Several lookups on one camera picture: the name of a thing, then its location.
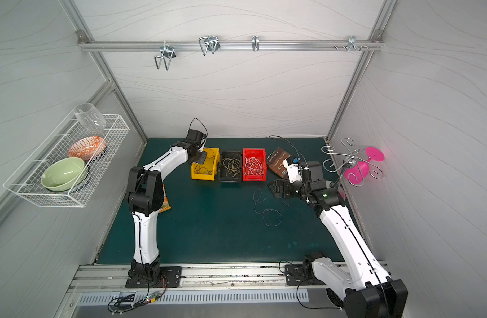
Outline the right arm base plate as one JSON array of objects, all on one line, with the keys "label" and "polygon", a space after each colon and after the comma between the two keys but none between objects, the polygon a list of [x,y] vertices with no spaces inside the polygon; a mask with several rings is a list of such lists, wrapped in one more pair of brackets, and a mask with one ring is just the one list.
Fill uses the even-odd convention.
[{"label": "right arm base plate", "polygon": [[284,266],[284,275],[287,286],[322,286],[324,283],[317,280],[312,269],[307,265],[286,264]]}]

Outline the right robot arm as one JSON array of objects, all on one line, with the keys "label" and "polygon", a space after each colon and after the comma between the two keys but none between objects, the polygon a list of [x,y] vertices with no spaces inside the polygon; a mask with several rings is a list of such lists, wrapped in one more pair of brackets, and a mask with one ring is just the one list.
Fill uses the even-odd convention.
[{"label": "right robot arm", "polygon": [[281,165],[285,177],[269,185],[272,194],[305,201],[330,232],[347,266],[342,270],[323,253],[309,254],[304,261],[304,281],[326,285],[334,308],[348,317],[402,317],[409,291],[401,279],[391,277],[367,246],[344,203],[339,182],[326,180],[316,161],[290,156]]}]

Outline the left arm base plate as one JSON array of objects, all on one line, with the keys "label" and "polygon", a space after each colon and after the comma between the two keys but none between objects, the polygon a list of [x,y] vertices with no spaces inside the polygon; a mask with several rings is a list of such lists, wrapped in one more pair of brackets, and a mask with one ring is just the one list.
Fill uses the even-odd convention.
[{"label": "left arm base plate", "polygon": [[180,286],[181,266],[152,266],[131,268],[125,283],[127,289],[177,288]]}]

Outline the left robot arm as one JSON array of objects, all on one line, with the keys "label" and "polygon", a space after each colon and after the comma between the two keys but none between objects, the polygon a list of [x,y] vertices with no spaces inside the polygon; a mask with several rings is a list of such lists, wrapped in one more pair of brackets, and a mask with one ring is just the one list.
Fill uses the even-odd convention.
[{"label": "left robot arm", "polygon": [[135,250],[129,277],[157,285],[161,279],[157,218],[165,202],[163,182],[184,163],[203,163],[207,132],[189,129],[184,140],[171,145],[158,159],[129,171],[128,204],[135,228]]}]

